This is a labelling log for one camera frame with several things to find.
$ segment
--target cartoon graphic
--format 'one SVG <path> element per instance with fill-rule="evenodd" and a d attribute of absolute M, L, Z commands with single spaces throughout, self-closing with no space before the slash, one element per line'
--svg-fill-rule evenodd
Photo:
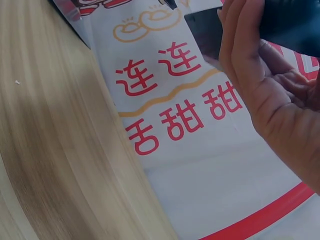
<path fill-rule="evenodd" d="M 149 32 L 168 30 L 176 26 L 182 19 L 181 10 L 174 11 L 161 4 L 149 7 L 150 11 L 140 13 L 137 22 L 127 18 L 113 29 L 113 36 L 119 42 L 132 43 L 144 38 Z"/>
<path fill-rule="evenodd" d="M 92 14 L 98 7 L 104 6 L 106 9 L 112 9 L 120 5 L 131 2 L 132 0 L 71 0 L 79 9 L 81 16 Z"/>

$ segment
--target fingernail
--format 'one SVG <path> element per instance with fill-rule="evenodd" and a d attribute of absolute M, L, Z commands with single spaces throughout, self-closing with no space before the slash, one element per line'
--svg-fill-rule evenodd
<path fill-rule="evenodd" d="M 218 9 L 216 10 L 216 13 L 217 13 L 218 18 L 219 18 L 219 20 L 220 20 L 220 22 L 221 22 L 221 9 L 218 8 Z"/>

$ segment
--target wooden surface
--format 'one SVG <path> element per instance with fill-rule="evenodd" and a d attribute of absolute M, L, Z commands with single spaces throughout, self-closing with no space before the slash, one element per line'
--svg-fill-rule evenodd
<path fill-rule="evenodd" d="M 0 239 L 177 239 L 92 53 L 46 0 L 1 0 L 0 55 Z"/>

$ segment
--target packaging bag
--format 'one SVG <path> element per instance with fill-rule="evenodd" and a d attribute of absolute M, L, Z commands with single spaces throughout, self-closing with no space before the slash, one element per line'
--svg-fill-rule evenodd
<path fill-rule="evenodd" d="M 157 0 L 77 1 L 164 211 L 182 240 L 295 239 L 279 220 L 312 191 L 256 133 L 231 82 L 204 61 L 184 21 L 222 2 L 176 2 L 172 11 Z M 316 77 L 315 59 L 275 47 L 307 78 Z"/>

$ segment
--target smartphone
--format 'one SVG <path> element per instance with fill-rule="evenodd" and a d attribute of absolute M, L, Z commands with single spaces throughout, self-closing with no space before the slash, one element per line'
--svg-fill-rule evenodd
<path fill-rule="evenodd" d="M 184 16 L 204 60 L 215 67 L 220 67 L 217 65 L 223 28 L 217 10 L 221 8 L 210 8 Z"/>

